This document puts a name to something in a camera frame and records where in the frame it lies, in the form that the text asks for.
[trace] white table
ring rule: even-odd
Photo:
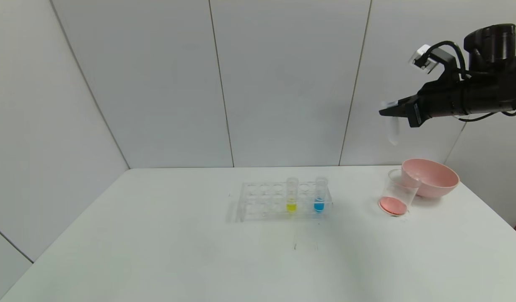
[[[134,169],[3,302],[516,301],[516,233],[463,184],[399,218],[393,167]],[[242,182],[327,176],[329,220],[234,222]]]

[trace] blue liquid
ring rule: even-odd
[[[314,210],[316,210],[316,212],[323,212],[323,208],[325,208],[325,204],[323,203],[323,199],[322,198],[316,198],[316,200],[314,202]]]

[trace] pink bowl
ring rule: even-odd
[[[416,193],[421,197],[442,197],[459,185],[457,173],[438,162],[410,159],[403,162],[401,170],[404,180],[417,178],[421,181],[422,184]]]

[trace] test tube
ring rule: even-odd
[[[286,180],[286,209],[288,212],[297,210],[298,179],[290,177]]]
[[[314,210],[316,212],[322,212],[325,208],[328,183],[329,181],[325,177],[316,178],[316,199],[314,200]]]

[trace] clear acrylic rack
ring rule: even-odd
[[[247,220],[322,219],[329,215],[332,208],[332,197],[328,187],[325,189],[325,198],[317,199],[315,182],[299,183],[296,206],[288,204],[286,188],[286,182],[243,183],[236,220],[243,222]]]

